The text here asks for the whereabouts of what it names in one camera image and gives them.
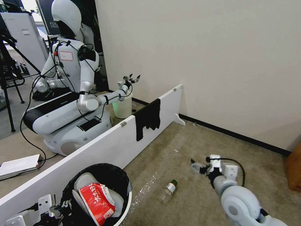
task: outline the red snack package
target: red snack package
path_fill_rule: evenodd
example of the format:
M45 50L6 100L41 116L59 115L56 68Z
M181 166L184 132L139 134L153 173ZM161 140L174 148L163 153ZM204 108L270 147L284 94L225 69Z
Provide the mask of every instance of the red snack package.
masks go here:
M96 225L103 225L106 219L115 212L114 200L105 185L89 184L81 188L79 194Z

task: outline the black trash bag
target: black trash bag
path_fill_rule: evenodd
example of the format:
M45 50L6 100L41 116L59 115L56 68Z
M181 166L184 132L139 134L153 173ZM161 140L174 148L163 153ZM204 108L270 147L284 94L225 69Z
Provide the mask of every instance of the black trash bag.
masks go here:
M128 205L129 192L132 190L132 186L126 172L121 168L108 163L100 163L89 166L76 174L63 190L61 203L71 200L72 204L72 214L71 216L64 216L63 225L95 225L93 219L82 210L72 195L75 181L84 173L91 173L99 183L117 192L123 198L121 215L117 218L107 218L104 223L105 226L116 224Z

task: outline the green bottle cap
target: green bottle cap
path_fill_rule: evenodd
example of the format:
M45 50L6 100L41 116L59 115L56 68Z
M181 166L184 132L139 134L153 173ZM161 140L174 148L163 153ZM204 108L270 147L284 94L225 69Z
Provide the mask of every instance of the green bottle cap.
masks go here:
M178 185L178 182L176 180L172 180L172 183L177 186Z

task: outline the wooden cabinet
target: wooden cabinet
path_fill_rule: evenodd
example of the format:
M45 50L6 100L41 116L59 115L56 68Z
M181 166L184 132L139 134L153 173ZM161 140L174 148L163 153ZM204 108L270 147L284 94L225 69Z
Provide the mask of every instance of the wooden cabinet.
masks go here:
M285 167L289 188L301 192L301 142L286 158Z

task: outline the black towel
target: black towel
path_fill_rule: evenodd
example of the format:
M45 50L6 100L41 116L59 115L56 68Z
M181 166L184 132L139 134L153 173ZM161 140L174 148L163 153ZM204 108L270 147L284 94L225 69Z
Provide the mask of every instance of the black towel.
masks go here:
M133 115L136 118L136 132L139 141L143 138L143 127L155 130L160 127L160 104L161 100L156 99Z

